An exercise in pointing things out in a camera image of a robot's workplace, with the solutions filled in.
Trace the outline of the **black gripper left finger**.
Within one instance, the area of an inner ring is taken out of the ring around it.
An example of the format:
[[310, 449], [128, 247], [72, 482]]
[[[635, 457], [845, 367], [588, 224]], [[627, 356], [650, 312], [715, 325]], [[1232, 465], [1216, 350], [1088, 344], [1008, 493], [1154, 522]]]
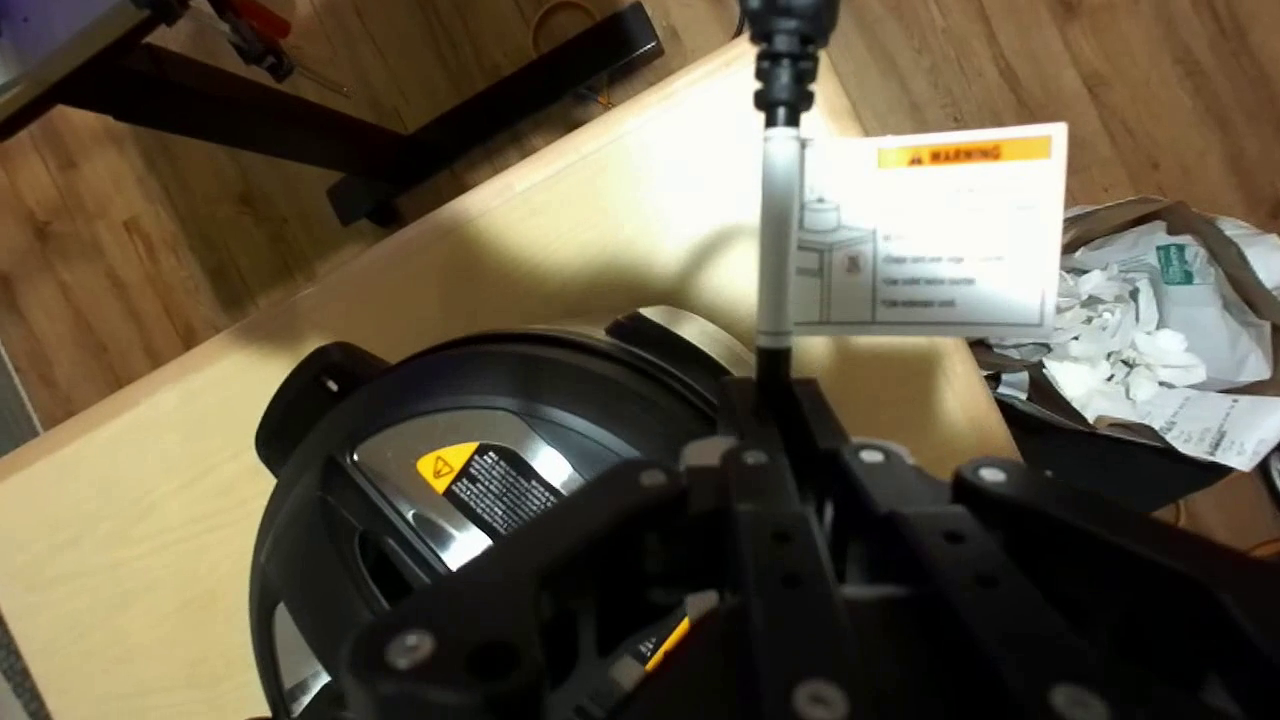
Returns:
[[627, 720], [698, 625], [715, 573], [688, 475], [621, 465], [369, 621], [348, 647], [355, 720]]

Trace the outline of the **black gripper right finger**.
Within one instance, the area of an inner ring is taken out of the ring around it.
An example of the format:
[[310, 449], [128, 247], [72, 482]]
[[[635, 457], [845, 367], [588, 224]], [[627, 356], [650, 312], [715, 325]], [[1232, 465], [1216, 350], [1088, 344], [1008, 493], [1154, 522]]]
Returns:
[[1280, 573], [1105, 497], [971, 458], [931, 478], [883, 443], [840, 493], [991, 677], [996, 717], [1280, 720]]

